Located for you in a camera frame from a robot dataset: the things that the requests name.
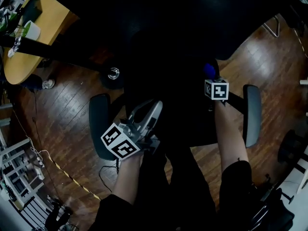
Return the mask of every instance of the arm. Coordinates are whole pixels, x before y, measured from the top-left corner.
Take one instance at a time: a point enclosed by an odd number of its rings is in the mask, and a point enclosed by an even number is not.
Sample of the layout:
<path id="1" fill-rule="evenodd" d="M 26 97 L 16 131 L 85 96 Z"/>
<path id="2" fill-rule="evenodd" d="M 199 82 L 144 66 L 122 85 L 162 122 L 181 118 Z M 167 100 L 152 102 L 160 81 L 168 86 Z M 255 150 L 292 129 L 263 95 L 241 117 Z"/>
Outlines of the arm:
<path id="1" fill-rule="evenodd" d="M 222 172 L 239 160 L 248 162 L 243 137 L 230 121 L 227 109 L 220 101 L 215 101 L 215 124 Z"/>
<path id="2" fill-rule="evenodd" d="M 128 230 L 134 229 L 135 218 L 133 204 L 138 190 L 138 179 L 140 170 L 140 155 L 134 155 L 123 160 L 120 165 L 115 187 L 111 195 L 101 200 L 95 222 L 89 231 L 102 230 Z"/>
<path id="3" fill-rule="evenodd" d="M 252 179 L 245 143 L 221 102 L 215 103 L 215 123 L 222 169 L 219 194 L 221 229 L 234 227 L 246 231 L 251 219 L 249 193 Z"/>
<path id="4" fill-rule="evenodd" d="M 140 160 L 141 156 L 135 155 L 121 162 L 119 174 L 112 192 L 113 195 L 132 205 L 137 196 Z"/>

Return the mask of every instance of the wooden desk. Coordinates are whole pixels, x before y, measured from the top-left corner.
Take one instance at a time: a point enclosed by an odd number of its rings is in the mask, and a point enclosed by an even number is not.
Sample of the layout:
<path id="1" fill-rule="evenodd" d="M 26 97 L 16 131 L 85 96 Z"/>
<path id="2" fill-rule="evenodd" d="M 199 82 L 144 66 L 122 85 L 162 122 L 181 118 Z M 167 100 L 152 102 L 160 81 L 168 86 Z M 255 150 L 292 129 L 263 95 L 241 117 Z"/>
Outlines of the wooden desk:
<path id="1" fill-rule="evenodd" d="M 40 0 L 42 14 L 35 21 L 41 29 L 38 42 L 52 45 L 68 21 L 74 16 L 56 0 Z M 4 57 L 4 73 L 11 84 L 19 84 L 29 77 L 42 60 L 39 56 L 16 52 L 12 58 Z"/>

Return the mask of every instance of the black armrest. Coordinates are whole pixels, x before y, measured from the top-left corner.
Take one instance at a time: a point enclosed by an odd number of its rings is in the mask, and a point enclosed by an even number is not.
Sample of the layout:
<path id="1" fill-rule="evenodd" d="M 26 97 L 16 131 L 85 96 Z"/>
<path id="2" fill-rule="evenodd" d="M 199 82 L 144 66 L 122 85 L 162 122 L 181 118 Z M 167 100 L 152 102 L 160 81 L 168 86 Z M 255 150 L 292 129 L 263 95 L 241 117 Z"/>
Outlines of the black armrest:
<path id="1" fill-rule="evenodd" d="M 256 144 L 261 130 L 262 105 L 260 90 L 256 86 L 243 86 L 244 98 L 229 92 L 227 102 L 244 115 L 243 139 L 246 148 Z"/>
<path id="2" fill-rule="evenodd" d="M 118 97 L 110 104 L 108 94 L 100 94 L 90 99 L 89 104 L 89 122 L 90 131 L 94 148 L 98 156 L 102 159 L 114 161 L 116 157 L 107 150 L 101 140 L 101 136 L 107 131 L 112 124 L 116 115 L 124 105 L 124 95 Z"/>

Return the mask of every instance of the white pot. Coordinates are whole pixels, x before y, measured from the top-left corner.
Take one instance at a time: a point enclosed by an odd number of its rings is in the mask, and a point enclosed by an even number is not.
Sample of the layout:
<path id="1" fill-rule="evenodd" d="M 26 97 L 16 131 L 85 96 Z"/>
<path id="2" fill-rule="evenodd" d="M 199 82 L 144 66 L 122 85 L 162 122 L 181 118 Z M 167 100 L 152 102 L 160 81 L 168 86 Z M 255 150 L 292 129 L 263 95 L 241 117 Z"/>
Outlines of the white pot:
<path id="1" fill-rule="evenodd" d="M 40 35 L 40 28 L 37 25 L 35 25 L 32 21 L 28 21 L 24 27 L 26 27 L 28 24 L 30 24 L 30 28 L 25 37 L 32 40 L 37 40 Z"/>

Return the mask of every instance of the shoe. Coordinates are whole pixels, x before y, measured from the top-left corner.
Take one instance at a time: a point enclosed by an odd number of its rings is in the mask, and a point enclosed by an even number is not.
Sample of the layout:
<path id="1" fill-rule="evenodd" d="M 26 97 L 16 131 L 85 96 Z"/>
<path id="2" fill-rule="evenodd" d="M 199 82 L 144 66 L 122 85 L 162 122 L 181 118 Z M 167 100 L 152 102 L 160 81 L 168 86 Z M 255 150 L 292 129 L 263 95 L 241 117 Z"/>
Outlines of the shoe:
<path id="1" fill-rule="evenodd" d="M 45 80 L 42 84 L 43 89 L 51 89 L 55 84 L 54 79 Z"/>
<path id="2" fill-rule="evenodd" d="M 58 199 L 55 199 L 54 202 L 51 203 L 54 207 L 61 208 L 63 206 L 62 202 Z"/>
<path id="3" fill-rule="evenodd" d="M 70 207 L 65 206 L 64 213 L 69 214 L 70 216 L 73 214 L 73 211 Z"/>

